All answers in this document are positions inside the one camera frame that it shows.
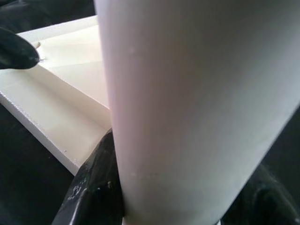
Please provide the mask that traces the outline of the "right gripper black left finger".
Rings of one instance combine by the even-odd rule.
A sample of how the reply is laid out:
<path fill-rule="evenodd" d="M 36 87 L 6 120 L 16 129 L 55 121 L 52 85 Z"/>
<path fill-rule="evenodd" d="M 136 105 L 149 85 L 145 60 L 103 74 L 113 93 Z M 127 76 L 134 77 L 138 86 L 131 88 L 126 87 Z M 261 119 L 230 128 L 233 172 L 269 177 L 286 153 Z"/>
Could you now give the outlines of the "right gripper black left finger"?
<path fill-rule="evenodd" d="M 75 175 L 54 225 L 121 225 L 124 204 L 112 130 Z"/>

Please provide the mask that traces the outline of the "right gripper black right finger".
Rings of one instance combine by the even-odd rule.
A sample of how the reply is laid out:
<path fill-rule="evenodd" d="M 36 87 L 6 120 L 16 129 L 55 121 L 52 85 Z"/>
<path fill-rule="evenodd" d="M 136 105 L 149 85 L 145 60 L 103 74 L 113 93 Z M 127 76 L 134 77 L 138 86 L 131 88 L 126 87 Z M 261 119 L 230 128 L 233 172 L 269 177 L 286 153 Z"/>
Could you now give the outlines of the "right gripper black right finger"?
<path fill-rule="evenodd" d="M 300 207 L 285 187 L 259 165 L 221 218 L 222 225 L 298 225 Z"/>

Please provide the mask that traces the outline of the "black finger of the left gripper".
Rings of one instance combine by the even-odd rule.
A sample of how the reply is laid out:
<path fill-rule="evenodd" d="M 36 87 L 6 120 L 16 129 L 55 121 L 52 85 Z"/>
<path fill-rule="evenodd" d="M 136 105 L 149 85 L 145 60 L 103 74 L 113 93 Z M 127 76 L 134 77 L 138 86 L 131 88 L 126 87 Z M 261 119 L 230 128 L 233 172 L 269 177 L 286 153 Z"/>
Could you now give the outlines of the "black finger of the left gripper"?
<path fill-rule="evenodd" d="M 0 29 L 0 69 L 30 69 L 40 62 L 35 47 L 19 35 Z"/>

